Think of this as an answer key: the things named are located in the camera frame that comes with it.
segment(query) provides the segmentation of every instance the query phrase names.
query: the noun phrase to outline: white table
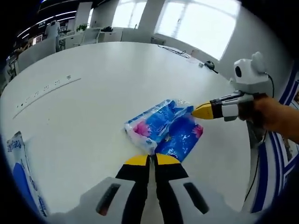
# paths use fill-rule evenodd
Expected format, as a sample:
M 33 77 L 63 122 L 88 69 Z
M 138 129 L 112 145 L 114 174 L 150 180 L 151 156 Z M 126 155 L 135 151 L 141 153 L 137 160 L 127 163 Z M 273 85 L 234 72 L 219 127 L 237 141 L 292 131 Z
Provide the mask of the white table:
M 45 95 L 12 119 L 24 96 L 66 74 L 82 79 Z M 5 144 L 22 132 L 33 177 L 50 212 L 67 212 L 83 193 L 142 153 L 126 137 L 125 121 L 167 98 L 198 105 L 232 91 L 221 75 L 156 45 L 85 45 L 50 55 L 9 83 L 0 99 L 1 135 Z M 250 173 L 246 123 L 200 123 L 204 134 L 183 166 L 241 210 Z

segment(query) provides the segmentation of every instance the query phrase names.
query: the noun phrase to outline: black cable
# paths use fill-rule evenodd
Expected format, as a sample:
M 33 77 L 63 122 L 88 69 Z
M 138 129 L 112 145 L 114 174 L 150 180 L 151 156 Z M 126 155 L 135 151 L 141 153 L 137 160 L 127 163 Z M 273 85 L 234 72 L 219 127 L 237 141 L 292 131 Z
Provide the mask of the black cable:
M 164 48 L 164 49 L 166 49 L 166 50 L 168 50 L 168 51 L 170 51 L 170 52 L 172 52 L 172 53 L 175 53 L 175 54 L 177 54 L 177 55 L 180 55 L 180 56 L 182 56 L 182 57 L 184 57 L 184 58 L 190 58 L 189 55 L 186 54 L 186 51 L 185 51 L 185 50 L 183 50 L 183 51 L 177 51 L 177 50 L 174 50 L 174 49 L 171 49 L 171 48 L 162 47 L 162 46 L 160 46 L 160 45 L 158 45 L 158 47 L 160 47 L 160 48 Z
M 267 75 L 268 75 L 268 77 L 269 77 L 269 79 L 271 80 L 271 83 L 272 83 L 272 97 L 274 98 L 275 87 L 274 87 L 273 78 L 272 78 L 269 74 L 267 74 Z M 264 137 L 263 137 L 262 144 L 263 144 L 263 143 L 265 142 L 265 140 L 266 140 L 267 133 L 268 133 L 268 131 L 265 132 L 265 135 L 264 135 Z M 254 181 L 255 181 L 255 179 L 256 179 L 256 174 L 257 174 L 257 168 L 258 168 L 259 158 L 260 158 L 260 154 L 259 154 L 259 152 L 257 151 L 256 171 L 255 171 L 255 173 L 254 173 L 254 177 L 253 177 L 253 181 L 252 181 L 252 183 L 251 183 L 251 186 L 250 186 L 250 188 L 249 188 L 249 190 L 248 190 L 248 192 L 247 192 L 247 194 L 246 194 L 246 196 L 245 196 L 245 201 L 246 201 L 246 199 L 247 199 L 247 197 L 248 197 L 248 195 L 249 195 L 249 193 L 250 193 L 250 191 L 251 191 L 251 189 L 252 189 L 252 186 L 253 186 L 253 184 L 254 184 Z

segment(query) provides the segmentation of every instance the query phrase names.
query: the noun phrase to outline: chair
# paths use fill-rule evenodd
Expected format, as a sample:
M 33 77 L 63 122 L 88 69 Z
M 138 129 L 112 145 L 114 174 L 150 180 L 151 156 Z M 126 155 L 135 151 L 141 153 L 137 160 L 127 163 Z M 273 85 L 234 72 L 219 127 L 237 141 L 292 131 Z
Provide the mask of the chair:
M 122 42 L 150 43 L 151 34 L 138 29 L 123 29 Z
M 56 37 L 47 38 L 22 52 L 18 58 L 19 72 L 35 62 L 56 53 L 56 40 Z
M 91 29 L 86 29 L 81 43 L 77 43 L 75 45 L 86 45 L 86 44 L 92 44 L 92 43 L 97 43 L 98 42 L 98 36 L 100 33 L 100 28 L 91 28 Z

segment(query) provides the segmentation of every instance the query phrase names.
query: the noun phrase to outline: ceiling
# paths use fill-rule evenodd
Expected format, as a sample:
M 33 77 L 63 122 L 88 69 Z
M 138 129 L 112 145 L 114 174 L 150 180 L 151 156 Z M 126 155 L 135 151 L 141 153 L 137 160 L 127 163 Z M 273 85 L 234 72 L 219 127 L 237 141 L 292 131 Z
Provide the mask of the ceiling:
M 6 31 L 6 45 L 2 51 L 1 59 L 6 58 L 11 52 L 16 41 L 16 36 L 34 24 L 51 16 L 77 10 L 80 2 L 91 0 L 21 0 L 5 1 L 5 7 L 10 8 L 10 18 L 13 22 L 4 23 L 2 30 Z M 93 0 L 93 7 L 109 0 Z M 299 55 L 299 35 L 297 34 L 297 10 L 299 3 L 295 0 L 241 0 L 244 7 L 260 17 L 276 35 L 293 57 Z M 75 16 L 73 14 L 62 15 L 57 20 Z

